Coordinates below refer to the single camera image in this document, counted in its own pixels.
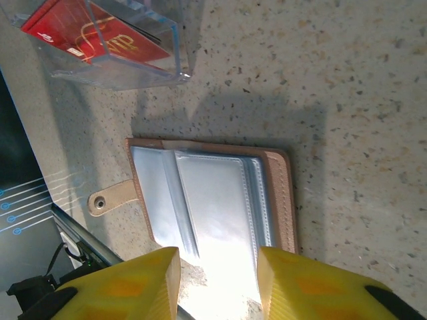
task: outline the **plastic container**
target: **plastic container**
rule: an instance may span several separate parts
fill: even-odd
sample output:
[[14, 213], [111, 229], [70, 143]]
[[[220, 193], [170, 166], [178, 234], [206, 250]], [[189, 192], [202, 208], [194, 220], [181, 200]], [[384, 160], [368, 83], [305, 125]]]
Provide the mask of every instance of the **plastic container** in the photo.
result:
[[[102, 54], [92, 58], [89, 64], [29, 35], [52, 77], [113, 90], [179, 85], [189, 80], [191, 73], [179, 0], [82, 1], [96, 30]], [[16, 27], [22, 27], [43, 3], [42, 0], [0, 0], [0, 6]], [[99, 20], [93, 14], [92, 4], [133, 28], [141, 29], [155, 37], [157, 44], [169, 56], [139, 63], [116, 55], [107, 39], [103, 38]]]

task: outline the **stitching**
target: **stitching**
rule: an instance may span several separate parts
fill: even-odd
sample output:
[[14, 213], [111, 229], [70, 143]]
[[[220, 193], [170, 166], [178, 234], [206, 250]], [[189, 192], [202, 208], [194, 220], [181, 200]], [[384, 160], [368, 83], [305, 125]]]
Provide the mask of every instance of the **stitching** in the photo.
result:
[[[252, 163], [255, 165], [255, 168], [259, 171], [261, 171], [261, 167], [260, 164], [257, 161], [252, 161]], [[264, 197], [265, 195], [265, 190], [264, 190], [264, 182], [262, 180], [262, 176], [258, 175], [256, 173], [256, 179], [258, 181], [258, 187], [260, 188], [261, 191], [261, 207], [262, 207], [262, 217], [263, 217], [263, 222], [264, 222], [264, 237], [266, 238], [267, 242], [266, 245], [267, 246], [271, 246], [272, 245], [272, 238], [270, 237], [271, 233], [270, 233], [270, 226], [269, 226], [269, 221], [268, 221], [268, 213], [267, 213], [267, 205], [266, 205], [266, 198]]]
[[287, 250], [290, 250], [291, 247], [293, 247], [293, 245], [291, 245], [293, 243], [291, 238], [294, 238], [294, 234], [293, 232], [290, 231], [290, 226], [289, 226], [289, 222], [293, 222], [292, 218], [291, 221], [288, 219], [288, 208], [286, 206], [286, 196], [285, 196], [285, 179], [284, 179], [284, 172], [282, 170], [282, 168], [280, 167], [280, 162], [277, 158], [272, 157], [271, 155], [267, 155], [268, 159], [272, 159], [276, 162], [276, 165], [279, 167], [279, 172], [280, 172], [280, 187], [281, 187], [281, 192], [282, 194], [280, 195], [280, 198], [282, 199], [283, 202], [283, 208], [285, 209], [285, 228], [286, 228], [286, 239], [288, 240], [288, 248], [286, 248]]

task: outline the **black cable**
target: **black cable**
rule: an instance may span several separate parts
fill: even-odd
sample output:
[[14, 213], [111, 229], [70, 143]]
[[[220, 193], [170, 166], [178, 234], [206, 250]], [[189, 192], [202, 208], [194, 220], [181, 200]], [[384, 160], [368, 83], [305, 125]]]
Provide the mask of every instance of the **black cable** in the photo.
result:
[[64, 250], [65, 252], [68, 254], [68, 256], [70, 256], [71, 258], [73, 258], [74, 260], [77, 260], [80, 263], [84, 263], [87, 259], [85, 255], [80, 255], [80, 256], [76, 256], [75, 254], [73, 254], [67, 245], [64, 245]]
[[59, 253], [61, 252], [61, 249], [64, 247], [64, 244], [65, 244], [65, 242], [61, 242], [58, 245], [58, 248], [56, 248], [55, 253], [53, 254], [52, 260], [51, 260], [49, 266], [47, 267], [47, 272], [45, 274], [45, 277], [51, 272], [51, 270], [53, 268], [53, 265], [55, 264], [56, 259], [58, 258]]

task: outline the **granite surface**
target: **granite surface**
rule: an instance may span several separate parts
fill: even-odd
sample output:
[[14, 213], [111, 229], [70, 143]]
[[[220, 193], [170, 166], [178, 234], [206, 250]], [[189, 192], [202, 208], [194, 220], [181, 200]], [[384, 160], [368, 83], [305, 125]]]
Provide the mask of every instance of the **granite surface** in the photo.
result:
[[[124, 259], [154, 248], [138, 204], [89, 216], [131, 177], [126, 137], [275, 147], [292, 160], [302, 254], [378, 279], [424, 315], [425, 0], [191, 1], [187, 85], [111, 92], [50, 78], [0, 17], [0, 66], [54, 201]], [[196, 319], [260, 307], [183, 264]]]

